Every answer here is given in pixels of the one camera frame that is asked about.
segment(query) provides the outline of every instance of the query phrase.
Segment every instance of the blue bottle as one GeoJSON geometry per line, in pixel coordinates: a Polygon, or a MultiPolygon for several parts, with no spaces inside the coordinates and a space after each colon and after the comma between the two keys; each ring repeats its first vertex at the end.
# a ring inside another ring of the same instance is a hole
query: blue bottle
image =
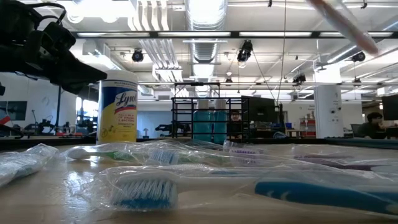
{"type": "MultiPolygon", "coordinates": [[[[225,100],[216,100],[216,109],[225,109],[225,100]]],[[[225,121],[224,123],[215,122],[214,123],[214,133],[226,133],[226,120],[227,120],[227,112],[226,111],[215,111],[214,118],[215,121],[225,121]]],[[[214,143],[216,144],[224,144],[226,139],[226,134],[214,134],[214,143]]]]}
{"type": "MultiPolygon", "coordinates": [[[[198,100],[198,109],[208,109],[208,100],[198,100]]],[[[193,113],[193,121],[209,121],[209,123],[194,123],[193,124],[193,138],[211,142],[211,112],[210,111],[195,111],[193,113]]]]}

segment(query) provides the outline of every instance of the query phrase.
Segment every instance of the clear plastic wrap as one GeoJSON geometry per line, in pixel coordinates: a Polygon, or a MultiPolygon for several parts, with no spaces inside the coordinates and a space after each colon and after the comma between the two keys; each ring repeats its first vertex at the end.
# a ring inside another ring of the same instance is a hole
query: clear plastic wrap
{"type": "Polygon", "coordinates": [[[264,206],[324,205],[398,215],[398,177],[311,163],[275,167],[215,168],[204,165],[112,167],[82,184],[75,195],[106,210],[208,207],[239,195],[264,206]]]}
{"type": "Polygon", "coordinates": [[[90,159],[90,156],[100,156],[105,159],[124,161],[130,166],[204,164],[213,167],[273,167],[280,164],[302,163],[271,154],[243,153],[242,149],[234,147],[231,147],[229,151],[219,151],[222,149],[222,146],[203,141],[166,140],[78,146],[66,151],[65,155],[73,159],[90,159]]]}
{"type": "Polygon", "coordinates": [[[56,154],[58,149],[45,144],[39,144],[24,152],[1,153],[0,187],[16,178],[38,172],[56,154]]]}
{"type": "Polygon", "coordinates": [[[258,154],[263,157],[272,155],[269,159],[278,157],[339,169],[398,174],[398,153],[396,150],[331,145],[250,145],[229,141],[226,141],[223,147],[232,156],[239,156],[238,153],[252,153],[252,157],[256,158],[258,158],[258,154]]]}

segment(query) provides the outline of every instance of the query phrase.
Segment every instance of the workbench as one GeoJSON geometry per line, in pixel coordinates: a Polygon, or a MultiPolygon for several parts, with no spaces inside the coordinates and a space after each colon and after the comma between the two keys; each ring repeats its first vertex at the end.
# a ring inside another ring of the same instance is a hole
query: workbench
{"type": "MultiPolygon", "coordinates": [[[[61,151],[71,146],[59,146],[61,151]]],[[[93,177],[113,161],[67,161],[47,164],[36,174],[0,189],[0,223],[396,223],[356,210],[300,205],[236,195],[206,207],[167,212],[115,212],[91,208],[71,194],[81,179],[93,177]]],[[[198,200],[186,194],[185,200],[198,200]]]]}

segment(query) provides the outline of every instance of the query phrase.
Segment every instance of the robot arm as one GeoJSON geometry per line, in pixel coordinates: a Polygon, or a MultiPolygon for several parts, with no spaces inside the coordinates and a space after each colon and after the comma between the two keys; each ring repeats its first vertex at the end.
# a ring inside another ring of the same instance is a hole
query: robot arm
{"type": "Polygon", "coordinates": [[[69,49],[76,38],[62,27],[66,10],[53,2],[24,4],[16,0],[0,1],[0,72],[15,72],[28,78],[47,79],[64,90],[77,94],[89,83],[106,78],[106,74],[80,62],[69,49]],[[64,9],[60,17],[41,16],[35,7],[64,9]],[[44,19],[57,19],[37,30],[44,19]]]}

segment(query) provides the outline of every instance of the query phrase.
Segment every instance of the toothbrush handle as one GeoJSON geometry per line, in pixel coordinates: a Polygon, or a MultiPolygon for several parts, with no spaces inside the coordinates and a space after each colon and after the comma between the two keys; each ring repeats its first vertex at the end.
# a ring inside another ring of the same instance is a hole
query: toothbrush handle
{"type": "Polygon", "coordinates": [[[288,202],[355,208],[391,215],[398,214],[398,204],[387,202],[385,197],[380,198],[377,193],[371,195],[372,193],[298,182],[258,182],[255,186],[255,193],[288,202]]]}

